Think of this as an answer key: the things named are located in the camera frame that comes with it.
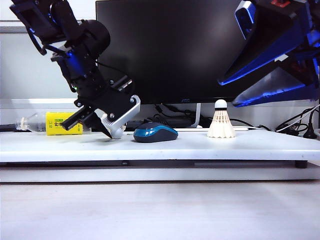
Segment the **plastic water bottle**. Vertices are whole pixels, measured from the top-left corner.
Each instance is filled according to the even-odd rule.
[[[46,133],[50,135],[78,135],[89,133],[91,130],[83,127],[80,123],[76,124],[70,130],[65,130],[62,123],[73,112],[36,112],[30,117],[22,117],[15,123],[17,130],[29,130],[35,133]]]

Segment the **blue led light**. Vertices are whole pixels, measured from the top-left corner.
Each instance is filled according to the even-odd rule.
[[[252,102],[254,102],[256,100],[263,99],[263,98],[269,98],[271,96],[275,96],[275,95],[278,95],[278,94],[290,92],[292,90],[300,89],[300,88],[303,88],[305,86],[306,85],[304,85],[304,84],[300,84],[300,85],[293,86],[293,87],[288,87],[288,88],[285,88],[285,89],[278,89],[277,91],[264,92],[260,96],[255,96],[255,97],[249,98],[249,99],[243,101],[242,103],[236,105],[235,107],[240,108],[240,107],[248,106],[248,105],[250,105]]]
[[[170,131],[170,132],[178,135],[178,132],[176,130],[170,128],[170,127],[167,127],[167,126],[156,126],[156,127],[150,128],[150,129],[136,129],[134,131],[134,136],[135,137],[141,137],[141,138],[150,137],[150,136],[154,135],[156,132],[158,132],[161,129]]]
[[[252,73],[253,71],[255,71],[255,70],[263,67],[264,65],[271,63],[272,61],[274,61],[275,59],[279,58],[280,56],[282,56],[282,55],[284,55],[284,54],[286,54],[286,53],[288,53],[288,52],[291,52],[291,51],[292,51],[293,49],[295,49],[295,48],[296,48],[296,47],[294,47],[294,48],[292,48],[292,49],[289,49],[288,51],[285,51],[285,52],[279,54],[278,56],[275,56],[275,57],[273,57],[272,59],[270,59],[270,60],[268,60],[268,61],[266,61],[266,62],[263,62],[262,64],[258,65],[257,67],[254,67],[253,69],[250,69],[250,70],[246,71],[245,69],[248,69],[248,68],[250,67],[250,65],[253,65],[253,64],[255,63],[255,61],[258,60],[258,58],[256,58],[256,59],[253,60],[249,65],[243,67],[241,70],[239,70],[237,73],[235,73],[235,74],[233,75],[234,77],[230,77],[229,79],[227,79],[227,80],[225,80],[225,81],[223,81],[223,82],[220,82],[220,81],[219,81],[218,83],[219,83],[221,86],[224,86],[224,85],[229,84],[229,83],[232,83],[232,82],[234,82],[234,81],[236,81],[236,80],[238,80],[238,79],[241,79],[241,78],[243,78],[244,76],[248,75],[249,73]]]

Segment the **robotic arm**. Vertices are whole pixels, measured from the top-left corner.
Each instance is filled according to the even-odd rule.
[[[128,76],[111,84],[97,67],[96,59],[110,44],[105,26],[96,20],[79,24],[67,0],[12,1],[10,9],[25,25],[36,49],[42,55],[53,52],[51,61],[58,63],[70,90],[78,94],[74,104],[82,108],[62,123],[63,128],[81,123],[120,138],[123,125],[140,111],[140,99],[131,94],[133,81]],[[60,48],[52,45],[63,41]],[[101,119],[96,109],[105,113]]]
[[[235,18],[245,46],[219,80],[221,85],[255,72],[261,80],[241,93],[236,107],[319,99],[318,0],[242,0]]]

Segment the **white cable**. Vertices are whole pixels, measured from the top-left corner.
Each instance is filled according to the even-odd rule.
[[[314,110],[316,110],[317,107],[319,107],[319,106],[320,106],[320,104],[318,104],[317,106],[315,106],[314,108],[312,108],[310,111],[306,112],[305,115],[304,115],[303,117],[299,118],[297,121],[291,123],[290,125],[282,128],[282,129],[280,129],[280,130],[277,130],[277,131],[275,131],[275,132],[278,133],[278,132],[281,132],[281,131],[283,131],[283,130],[289,128],[289,127],[291,127],[292,125],[296,124],[297,122],[299,122],[300,120],[304,119],[306,116],[308,116],[309,114],[311,114],[311,113],[312,113]]]
[[[255,127],[255,126],[233,126],[235,129],[236,128],[247,128],[247,129],[259,129],[259,130],[266,130],[267,129],[263,128],[263,127]]]

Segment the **shuttlecock cork base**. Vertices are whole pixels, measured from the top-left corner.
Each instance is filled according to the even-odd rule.
[[[210,138],[234,138],[236,136],[228,112],[227,102],[219,99],[214,104],[214,115],[207,136]]]

